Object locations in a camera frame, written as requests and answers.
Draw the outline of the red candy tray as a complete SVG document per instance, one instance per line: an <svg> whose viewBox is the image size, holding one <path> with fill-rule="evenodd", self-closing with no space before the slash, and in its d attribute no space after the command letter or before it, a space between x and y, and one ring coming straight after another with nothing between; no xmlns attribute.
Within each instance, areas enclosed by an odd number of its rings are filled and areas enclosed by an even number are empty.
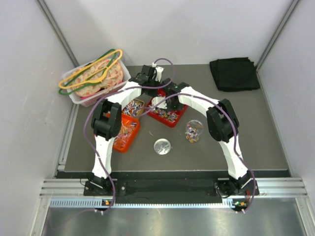
<svg viewBox="0 0 315 236"><path fill-rule="evenodd" d="M166 109L156 107L147 115L173 128L177 125L188 106L180 103L177 96L167 99L166 104Z"/></svg>

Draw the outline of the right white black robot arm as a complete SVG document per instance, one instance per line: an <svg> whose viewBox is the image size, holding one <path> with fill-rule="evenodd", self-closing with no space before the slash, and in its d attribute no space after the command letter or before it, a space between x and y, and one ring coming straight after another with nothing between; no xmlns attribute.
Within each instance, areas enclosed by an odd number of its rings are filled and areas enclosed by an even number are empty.
<svg viewBox="0 0 315 236"><path fill-rule="evenodd" d="M172 84L163 91L168 99L175 97L177 103L190 106L207 118L209 133L218 141L227 162L230 190L240 195L252 182L255 191L257 183L253 171L242 157L238 136L239 121L230 101L209 98L185 83Z"/></svg>

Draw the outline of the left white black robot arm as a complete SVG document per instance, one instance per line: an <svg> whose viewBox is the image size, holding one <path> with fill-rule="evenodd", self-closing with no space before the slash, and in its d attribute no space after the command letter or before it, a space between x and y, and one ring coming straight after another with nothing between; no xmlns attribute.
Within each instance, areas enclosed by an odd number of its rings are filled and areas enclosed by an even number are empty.
<svg viewBox="0 0 315 236"><path fill-rule="evenodd" d="M91 109L87 120L91 120L95 139L95 145L91 145L95 161L89 180L95 183L94 188L99 194L106 195L112 188L111 155L114 139L122 125L122 109L143 93L157 96L158 90L169 84L161 81L163 70L156 63L144 65L136 77L130 78L117 92L100 98Z"/></svg>

